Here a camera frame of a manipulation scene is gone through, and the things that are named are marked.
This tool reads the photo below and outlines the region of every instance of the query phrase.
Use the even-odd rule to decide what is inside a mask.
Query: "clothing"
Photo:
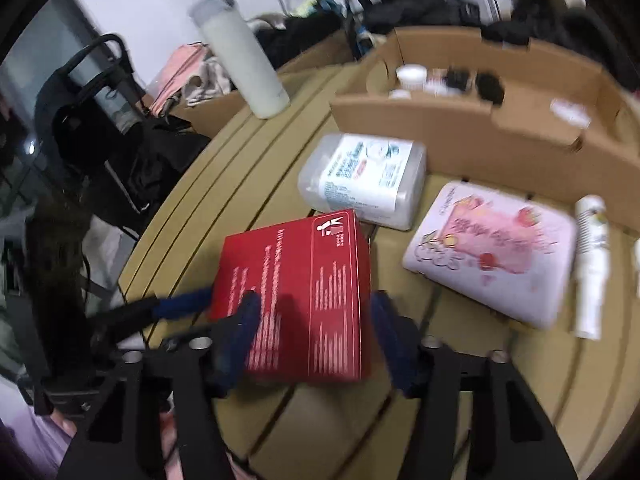
[[[0,421],[0,466],[17,480],[53,479],[70,442],[71,437],[49,417],[36,416],[25,405],[7,426]]]

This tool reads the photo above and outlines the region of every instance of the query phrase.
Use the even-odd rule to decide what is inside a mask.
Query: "white thermos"
[[[578,247],[575,255],[577,305],[575,335],[599,340],[609,279],[609,224],[604,200],[589,195],[575,205],[578,220]]]
[[[287,92],[235,0],[200,0],[189,15],[256,117],[268,119],[289,106]]]

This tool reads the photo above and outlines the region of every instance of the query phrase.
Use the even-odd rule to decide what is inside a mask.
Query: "logo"
[[[322,231],[322,236],[337,235],[344,231],[344,227],[340,220],[342,220],[341,216],[338,218],[332,218],[331,220],[327,220],[324,224],[316,227],[316,229],[318,231]]]
[[[400,153],[400,147],[390,142],[375,140],[367,145],[367,156],[378,162],[394,158],[398,153]]]

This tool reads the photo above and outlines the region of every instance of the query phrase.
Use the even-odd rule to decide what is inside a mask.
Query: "cartoon illustration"
[[[414,252],[418,261],[431,260],[452,270],[471,256],[467,266],[477,265],[484,272],[502,269],[523,274],[532,265],[534,251],[553,252],[555,243],[542,232],[540,213],[534,207],[524,207],[513,216],[471,195],[456,202],[440,233],[425,235]]]

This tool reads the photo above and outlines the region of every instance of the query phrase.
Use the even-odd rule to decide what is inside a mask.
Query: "black backpack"
[[[115,41],[120,57],[86,85],[71,72],[94,49]],[[57,69],[36,101],[34,123],[42,150],[62,191],[104,221],[140,233],[180,177],[209,143],[177,118],[153,117],[140,102],[132,103],[139,120],[124,134],[95,97],[104,88],[137,89],[122,38],[97,38]]]

